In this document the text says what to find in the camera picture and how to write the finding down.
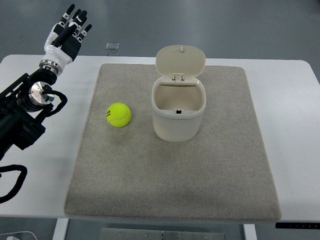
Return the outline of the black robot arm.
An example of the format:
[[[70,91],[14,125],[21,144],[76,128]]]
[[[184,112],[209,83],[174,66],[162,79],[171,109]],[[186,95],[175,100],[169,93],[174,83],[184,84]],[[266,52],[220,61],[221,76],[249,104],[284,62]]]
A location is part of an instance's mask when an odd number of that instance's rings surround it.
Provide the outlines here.
[[[39,69],[25,73],[0,93],[0,157],[13,146],[24,150],[46,131],[45,118],[61,111],[67,97],[52,85],[62,73],[52,60],[42,60]]]

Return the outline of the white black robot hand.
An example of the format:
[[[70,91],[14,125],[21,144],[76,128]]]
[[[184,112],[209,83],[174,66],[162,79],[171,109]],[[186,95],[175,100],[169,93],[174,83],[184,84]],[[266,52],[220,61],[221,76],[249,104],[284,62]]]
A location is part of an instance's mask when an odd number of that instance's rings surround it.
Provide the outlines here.
[[[58,64],[60,67],[72,63],[82,46],[92,25],[84,27],[87,11],[75,10],[71,4],[60,20],[52,27],[44,44],[44,59]]]

